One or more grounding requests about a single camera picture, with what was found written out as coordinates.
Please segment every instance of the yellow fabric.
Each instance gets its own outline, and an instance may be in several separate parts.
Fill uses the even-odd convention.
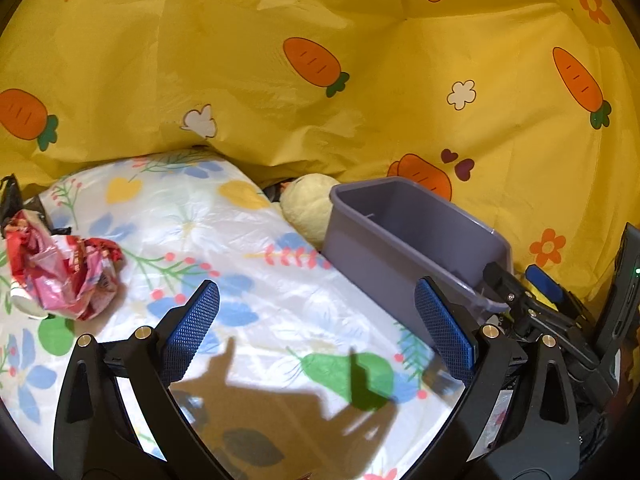
[[[572,59],[600,90],[571,94]],[[0,167],[46,186],[210,142],[260,184],[414,174],[592,298],[640,221],[639,77],[610,0],[24,0],[0,92],[58,140],[0,126]]]

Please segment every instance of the snack wrapper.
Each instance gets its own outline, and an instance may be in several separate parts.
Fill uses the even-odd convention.
[[[57,316],[88,320],[118,291],[117,244],[102,238],[51,235],[33,211],[21,210],[5,228],[14,280]]]

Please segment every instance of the blue gripper pad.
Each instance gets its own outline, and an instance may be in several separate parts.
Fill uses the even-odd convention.
[[[216,319],[220,307],[218,286],[213,282],[200,286],[184,307],[187,312],[167,338],[162,352],[160,379],[167,386],[184,377],[211,323]]]
[[[530,265],[524,272],[533,286],[536,287],[544,296],[552,303],[562,303],[564,300],[564,292],[562,287],[558,285],[544,270],[537,265]]]
[[[425,278],[415,287],[415,308],[451,376],[469,386],[474,376],[474,347]]]

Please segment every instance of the white paper cup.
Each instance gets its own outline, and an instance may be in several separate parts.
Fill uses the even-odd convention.
[[[49,312],[44,310],[15,280],[11,282],[10,299],[15,308],[33,319],[45,319],[49,316]]]

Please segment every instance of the gold screw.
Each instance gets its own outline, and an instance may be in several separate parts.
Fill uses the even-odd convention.
[[[482,333],[489,339],[495,339],[500,335],[500,331],[493,325],[485,325],[482,327]]]
[[[88,346],[90,342],[91,342],[91,334],[82,334],[78,338],[78,346],[81,346],[83,348],[85,346]]]
[[[547,345],[549,348],[553,348],[554,346],[556,346],[555,338],[553,338],[553,336],[550,336],[548,334],[545,334],[542,336],[542,342],[545,345]]]
[[[151,327],[146,325],[141,326],[138,329],[136,329],[135,334],[136,334],[136,338],[138,339],[146,339],[151,335]]]

